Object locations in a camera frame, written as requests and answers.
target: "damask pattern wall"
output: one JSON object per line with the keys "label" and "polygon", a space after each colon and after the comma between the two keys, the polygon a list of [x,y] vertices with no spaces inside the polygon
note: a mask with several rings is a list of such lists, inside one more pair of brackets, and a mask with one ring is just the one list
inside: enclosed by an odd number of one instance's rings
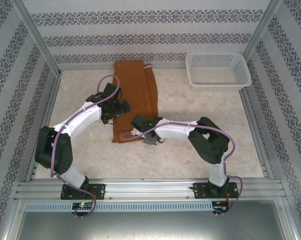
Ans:
{"label": "damask pattern wall", "polygon": [[284,0],[248,61],[247,93],[301,233],[301,0]]}
{"label": "damask pattern wall", "polygon": [[26,0],[59,67],[118,60],[183,66],[188,52],[243,52],[270,0]]}
{"label": "damask pattern wall", "polygon": [[9,0],[0,0],[0,230],[24,182],[55,77]]}

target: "vent grille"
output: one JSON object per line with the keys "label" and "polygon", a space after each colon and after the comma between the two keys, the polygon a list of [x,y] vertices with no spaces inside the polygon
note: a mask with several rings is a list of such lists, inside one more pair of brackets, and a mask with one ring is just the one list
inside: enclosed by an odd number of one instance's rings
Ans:
{"label": "vent grille", "polygon": [[193,68],[212,68],[231,66],[233,60],[232,54],[226,55],[193,55],[191,60],[191,67]]}
{"label": "vent grille", "polygon": [[248,82],[247,74],[242,61],[239,61],[234,67],[234,73],[238,84],[246,84]]}
{"label": "vent grille", "polygon": [[[25,212],[71,212],[72,203],[28,203]],[[212,211],[211,201],[98,202],[94,212],[183,212]]]}

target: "brown towel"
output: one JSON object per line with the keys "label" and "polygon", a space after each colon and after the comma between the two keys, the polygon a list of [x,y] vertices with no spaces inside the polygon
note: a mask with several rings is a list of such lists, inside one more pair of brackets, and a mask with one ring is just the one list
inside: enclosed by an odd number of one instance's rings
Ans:
{"label": "brown towel", "polygon": [[143,65],[143,61],[118,61],[114,64],[114,74],[119,78],[122,89],[122,100],[127,100],[130,112],[117,119],[113,125],[113,143],[127,143],[142,140],[140,137],[132,141],[122,141],[120,135],[130,132],[132,120],[137,114],[147,119],[158,117],[158,92],[153,70],[150,64]]}

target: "beige floor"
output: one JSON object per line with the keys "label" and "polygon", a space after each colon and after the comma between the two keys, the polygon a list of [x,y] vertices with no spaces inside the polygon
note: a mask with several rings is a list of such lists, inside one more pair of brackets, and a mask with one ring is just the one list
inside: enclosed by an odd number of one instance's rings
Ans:
{"label": "beige floor", "polygon": [[[99,80],[113,72],[111,69],[65,71],[49,125],[52,127],[73,114],[86,97],[96,93]],[[210,118],[236,142],[236,151],[227,161],[228,174],[263,177],[238,92],[192,92],[186,69],[155,68],[153,72],[160,117],[175,121]],[[112,143],[112,138],[112,126],[99,120],[73,143],[73,162],[90,179],[209,177],[209,164],[188,141],[166,139],[155,146],[142,141]],[[36,178],[49,177],[49,170],[39,165]]]}

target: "white plastic basket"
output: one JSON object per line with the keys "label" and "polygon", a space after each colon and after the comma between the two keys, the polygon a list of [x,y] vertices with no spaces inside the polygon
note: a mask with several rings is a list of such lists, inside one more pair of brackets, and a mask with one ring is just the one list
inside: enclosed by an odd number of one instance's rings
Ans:
{"label": "white plastic basket", "polygon": [[252,84],[243,55],[237,52],[191,52],[186,70],[193,91],[239,91]]}

